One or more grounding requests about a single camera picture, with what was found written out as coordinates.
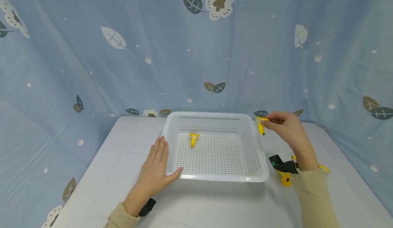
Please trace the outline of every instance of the blue fabric backdrop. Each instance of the blue fabric backdrop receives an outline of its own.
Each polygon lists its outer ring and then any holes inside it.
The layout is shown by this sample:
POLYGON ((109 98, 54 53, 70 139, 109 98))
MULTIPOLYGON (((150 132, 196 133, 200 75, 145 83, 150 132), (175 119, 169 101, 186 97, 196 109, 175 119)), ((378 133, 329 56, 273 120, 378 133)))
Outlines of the blue fabric backdrop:
POLYGON ((51 226, 117 117, 171 111, 297 111, 392 214, 392 3, 0 0, 0 220, 51 226))

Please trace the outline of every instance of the finger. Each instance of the finger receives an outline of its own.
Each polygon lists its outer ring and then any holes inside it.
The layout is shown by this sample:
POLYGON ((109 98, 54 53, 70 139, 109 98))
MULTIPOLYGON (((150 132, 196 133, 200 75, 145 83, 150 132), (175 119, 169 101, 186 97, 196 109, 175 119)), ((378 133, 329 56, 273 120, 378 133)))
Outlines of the finger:
POLYGON ((160 140, 161 140, 161 138, 158 137, 156 140, 156 144, 153 147, 153 152, 151 153, 151 158, 153 158, 153 159, 155 158, 155 156, 157 154, 158 146, 160 145, 160 140))
POLYGON ((162 152, 164 151, 165 137, 161 136, 160 144, 158 145, 156 160, 161 161, 162 152))
POLYGON ((168 162, 168 155, 170 154, 169 152, 170 151, 169 151, 168 142, 165 141, 165 143, 164 143, 164 151, 163 151, 162 156, 161 156, 161 161, 162 162, 164 162, 164 163, 168 162))
POLYGON ((261 121, 261 125, 266 127, 267 129, 273 130, 276 133, 280 130, 280 127, 282 127, 281 124, 276 124, 268 121, 261 121))
POLYGON ((277 119, 277 120, 272 120, 271 123, 276 123, 276 124, 283 124, 285 121, 277 119))
POLYGON ((268 114, 267 116, 265 116, 264 118, 267 118, 269 120, 287 120, 288 116, 290 115, 290 113, 287 112, 282 112, 282 111, 275 111, 272 112, 270 114, 268 114))
POLYGON ((176 179, 180 178, 181 172, 183 171, 183 167, 178 168, 173 174, 169 176, 165 176, 167 185, 172 184, 176 179))
POLYGON ((154 145, 151 145, 151 147, 150 147, 150 151, 149 151, 149 153, 148 153, 148 156, 147 156, 147 161, 151 158, 151 154, 152 154, 152 152, 153 152, 153 148, 154 148, 154 145))

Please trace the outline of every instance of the beige sleeve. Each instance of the beige sleeve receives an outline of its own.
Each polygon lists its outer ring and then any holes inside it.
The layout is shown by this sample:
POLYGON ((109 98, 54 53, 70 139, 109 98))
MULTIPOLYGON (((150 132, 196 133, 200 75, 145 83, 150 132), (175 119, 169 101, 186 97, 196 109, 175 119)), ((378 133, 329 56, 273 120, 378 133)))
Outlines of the beige sleeve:
POLYGON ((122 202, 111 212, 104 228, 134 228, 140 217, 132 217, 125 212, 122 202))
POLYGON ((339 227, 323 169, 300 169, 291 174, 291 182, 299 197, 303 228, 339 227))

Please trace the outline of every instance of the white tablecloth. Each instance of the white tablecloth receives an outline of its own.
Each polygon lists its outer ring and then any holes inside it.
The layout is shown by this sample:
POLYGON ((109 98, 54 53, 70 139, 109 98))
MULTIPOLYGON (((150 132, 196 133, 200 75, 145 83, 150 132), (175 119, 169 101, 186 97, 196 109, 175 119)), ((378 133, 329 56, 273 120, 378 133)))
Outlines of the white tablecloth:
MULTIPOLYGON (((119 118, 55 222, 54 228, 101 228, 137 180, 150 145, 161 135, 165 118, 119 118)), ((383 208, 325 130, 303 123, 320 164, 327 166, 329 189, 341 228, 393 227, 383 208)), ((261 136, 266 156, 289 161, 292 151, 267 130, 261 136)), ((272 228, 302 227, 293 187, 283 187, 269 163, 264 183, 176 181, 138 227, 272 228)))

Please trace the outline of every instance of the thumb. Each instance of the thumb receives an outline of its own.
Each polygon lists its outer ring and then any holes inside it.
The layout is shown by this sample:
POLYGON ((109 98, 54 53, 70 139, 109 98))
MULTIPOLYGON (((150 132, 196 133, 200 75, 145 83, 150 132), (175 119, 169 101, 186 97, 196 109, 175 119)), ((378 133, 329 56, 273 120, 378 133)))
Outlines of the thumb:
POLYGON ((278 133, 278 131, 280 130, 280 126, 282 126, 281 124, 276 124, 268 121, 261 121, 261 125, 269 130, 273 130, 276 133, 278 133))
POLYGON ((180 174, 182 171, 183 171, 183 167, 178 168, 173 174, 166 176, 165 178, 167 179, 168 183, 171 184, 176 179, 180 178, 180 174))

